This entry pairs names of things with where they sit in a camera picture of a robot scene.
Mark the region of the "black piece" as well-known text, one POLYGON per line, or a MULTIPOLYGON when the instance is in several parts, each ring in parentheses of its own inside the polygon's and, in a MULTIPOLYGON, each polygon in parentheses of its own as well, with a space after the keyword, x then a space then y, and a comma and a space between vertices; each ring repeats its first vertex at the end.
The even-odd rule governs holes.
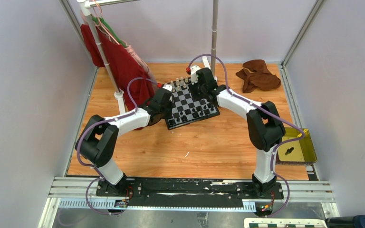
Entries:
POLYGON ((290 147, 286 150, 285 155, 291 154, 294 151, 294 147, 290 147))

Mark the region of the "yellow transparent tray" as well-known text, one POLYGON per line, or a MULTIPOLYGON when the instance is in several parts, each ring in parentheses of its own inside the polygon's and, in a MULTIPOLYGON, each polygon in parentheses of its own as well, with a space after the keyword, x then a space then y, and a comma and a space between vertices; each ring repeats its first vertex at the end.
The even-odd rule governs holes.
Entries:
POLYGON ((309 166, 317 162, 317 155, 310 132, 307 128, 303 128, 302 130, 305 132, 304 138, 287 142, 277 149, 276 164, 309 166), (294 151, 291 154, 285 155, 286 150, 290 147, 294 147, 294 151))

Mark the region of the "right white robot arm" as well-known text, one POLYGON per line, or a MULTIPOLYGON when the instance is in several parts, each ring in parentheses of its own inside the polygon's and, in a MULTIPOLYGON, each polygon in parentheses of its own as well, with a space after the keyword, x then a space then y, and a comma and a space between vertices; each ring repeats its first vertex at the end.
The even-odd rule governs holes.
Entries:
POLYGON ((188 67, 194 98, 206 99, 209 103, 226 108, 247 122, 249 139, 256 148, 256 168, 252 183, 242 187, 243 193, 252 193, 258 198, 275 196, 275 154, 286 131, 273 102, 260 103, 247 99, 226 85, 218 85, 212 71, 205 67, 188 67))

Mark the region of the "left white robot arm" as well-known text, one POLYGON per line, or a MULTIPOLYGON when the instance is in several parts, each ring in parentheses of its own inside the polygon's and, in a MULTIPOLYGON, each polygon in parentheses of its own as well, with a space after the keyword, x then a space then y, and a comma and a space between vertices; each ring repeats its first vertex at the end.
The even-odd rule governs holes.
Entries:
POLYGON ((128 188, 125 173, 113 160, 117 138, 165 119, 173 104, 172 89, 163 85, 152 98, 127 113, 107 118, 94 115, 82 131, 75 145, 77 159, 83 166, 92 167, 113 195, 122 196, 128 188))

